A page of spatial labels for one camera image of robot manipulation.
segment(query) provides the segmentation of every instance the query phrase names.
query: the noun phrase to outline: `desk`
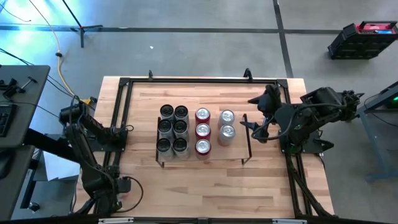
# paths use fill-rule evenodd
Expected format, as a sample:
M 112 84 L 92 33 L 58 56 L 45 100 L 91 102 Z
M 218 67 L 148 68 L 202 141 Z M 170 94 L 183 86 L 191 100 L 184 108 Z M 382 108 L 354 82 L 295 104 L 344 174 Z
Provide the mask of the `desk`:
M 106 127 L 111 123 L 119 78 L 104 77 L 99 94 L 95 119 Z M 301 103 L 299 97 L 306 94 L 304 80 L 288 79 L 288 84 L 292 103 Z M 128 135 L 120 166 L 121 176 L 130 175 L 141 182 L 144 198 L 137 208 L 117 216 L 293 218 L 286 162 L 278 141 L 260 144 L 251 139 L 252 158 L 244 167 L 240 160 L 229 160 L 169 162 L 162 169 L 155 161 L 157 117 L 162 105 L 185 105 L 190 117 L 200 106 L 212 113 L 231 109 L 245 112 L 250 121 L 258 122 L 262 114 L 256 105 L 247 104 L 247 100 L 264 90 L 261 84 L 135 83 L 127 119 L 134 131 Z M 120 124 L 121 113 L 122 110 L 117 124 Z M 277 126 L 270 126 L 269 131 L 270 136 L 276 135 Z M 102 164 L 104 153 L 95 152 L 95 156 Z M 314 155 L 302 157 L 308 188 L 324 208 L 333 213 L 321 161 Z M 78 210 L 88 196 L 81 183 L 76 192 L 75 210 Z M 131 192 L 122 196 L 123 208 L 134 205 L 139 196 L 139 188 L 133 183 Z M 304 211 L 301 191 L 298 196 Z

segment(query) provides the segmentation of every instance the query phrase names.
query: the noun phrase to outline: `red can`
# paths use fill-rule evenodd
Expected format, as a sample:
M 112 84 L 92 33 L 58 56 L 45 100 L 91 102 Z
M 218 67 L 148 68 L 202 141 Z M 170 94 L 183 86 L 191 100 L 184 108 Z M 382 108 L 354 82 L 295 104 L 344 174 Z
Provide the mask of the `red can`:
M 210 141 L 210 136 L 211 136 L 210 126 L 205 123 L 198 124 L 197 128 L 195 129 L 195 135 L 197 136 L 197 140 L 207 139 Z
M 211 144 L 206 139 L 197 141 L 195 152 L 199 160 L 207 160 L 210 158 Z
M 206 108 L 199 108 L 195 113 L 195 121 L 198 124 L 210 124 L 210 111 Z

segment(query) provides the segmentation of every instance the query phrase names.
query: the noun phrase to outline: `white paper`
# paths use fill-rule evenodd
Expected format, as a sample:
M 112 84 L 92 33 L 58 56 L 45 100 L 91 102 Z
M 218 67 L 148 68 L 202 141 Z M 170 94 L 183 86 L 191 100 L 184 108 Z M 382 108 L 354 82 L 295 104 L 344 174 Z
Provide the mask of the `white paper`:
M 80 173 L 80 165 L 78 163 L 63 159 L 49 152 L 43 153 L 47 180 L 62 179 Z

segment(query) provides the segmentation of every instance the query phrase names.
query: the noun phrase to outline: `silver can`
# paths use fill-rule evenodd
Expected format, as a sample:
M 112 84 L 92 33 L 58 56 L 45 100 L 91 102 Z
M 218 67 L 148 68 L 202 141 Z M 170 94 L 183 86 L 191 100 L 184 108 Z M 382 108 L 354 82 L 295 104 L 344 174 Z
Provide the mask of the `silver can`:
M 189 141 L 188 125 L 185 121 L 176 121 L 173 125 L 175 138 L 183 138 Z
M 230 124 L 223 125 L 218 135 L 218 144 L 221 146 L 229 146 L 236 135 L 234 127 Z
M 195 144 L 195 152 L 199 160 L 210 158 L 211 144 L 206 139 L 201 139 Z
M 159 131 L 159 138 L 167 138 L 170 141 L 174 139 L 173 125 L 169 120 L 163 119 L 159 121 L 157 130 Z
M 174 116 L 176 121 L 185 121 L 189 127 L 189 115 L 188 115 L 188 108 L 186 106 L 178 106 L 174 110 Z
M 160 108 L 160 117 L 162 119 L 167 119 L 169 120 L 171 123 L 175 122 L 175 118 L 174 118 L 174 108 L 172 105 L 163 105 Z
M 166 138 L 162 138 L 157 141 L 156 150 L 167 160 L 174 158 L 172 143 Z
M 176 139 L 173 142 L 174 153 L 177 155 L 179 159 L 188 159 L 189 158 L 189 149 L 188 142 L 185 139 Z
M 230 124 L 232 125 L 235 120 L 235 114 L 231 110 L 223 110 L 218 118 L 218 128 L 222 125 Z

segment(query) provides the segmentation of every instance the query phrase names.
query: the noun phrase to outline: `yellow cable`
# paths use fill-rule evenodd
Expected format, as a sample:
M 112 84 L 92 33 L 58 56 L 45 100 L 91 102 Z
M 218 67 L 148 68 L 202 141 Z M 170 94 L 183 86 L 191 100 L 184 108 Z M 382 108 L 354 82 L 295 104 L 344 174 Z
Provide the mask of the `yellow cable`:
M 45 20 L 45 22 L 49 25 L 49 27 L 51 28 L 52 33 L 54 34 L 55 39 L 57 40 L 57 45 L 58 45 L 58 53 L 61 53 L 61 47 L 60 47 L 60 42 L 58 40 L 57 35 L 54 32 L 54 29 L 52 28 L 52 26 L 50 25 L 50 23 L 46 20 L 46 18 L 43 16 L 43 14 L 39 11 L 39 9 L 35 6 L 35 4 L 33 4 L 33 2 L 31 0 L 29 0 L 30 3 L 33 5 L 33 7 L 35 7 L 35 9 L 37 10 L 37 12 L 43 17 L 43 19 Z M 61 58 L 57 56 L 57 67 L 58 67 L 58 74 L 60 75 L 60 78 L 62 80 L 62 83 L 65 85 L 65 87 L 67 88 L 67 90 L 69 91 L 70 94 L 72 94 L 73 96 L 75 95 L 75 93 L 72 91 L 72 89 L 68 86 L 67 82 L 65 81 L 62 72 L 61 72 Z

